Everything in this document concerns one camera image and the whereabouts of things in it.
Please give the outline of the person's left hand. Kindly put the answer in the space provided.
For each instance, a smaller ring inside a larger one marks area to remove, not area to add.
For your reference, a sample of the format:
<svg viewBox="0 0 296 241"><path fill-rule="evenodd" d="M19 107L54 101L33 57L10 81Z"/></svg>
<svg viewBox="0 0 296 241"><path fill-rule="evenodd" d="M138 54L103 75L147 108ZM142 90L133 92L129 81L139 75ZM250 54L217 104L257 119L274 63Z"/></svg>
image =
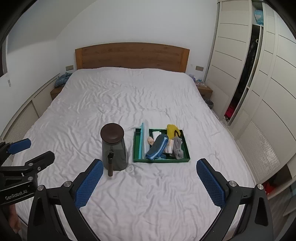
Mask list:
<svg viewBox="0 0 296 241"><path fill-rule="evenodd" d="M9 206L9 225L16 234L17 240L22 240L19 235L19 231L21 229L20 219L16 213L16 206L14 204Z"/></svg>

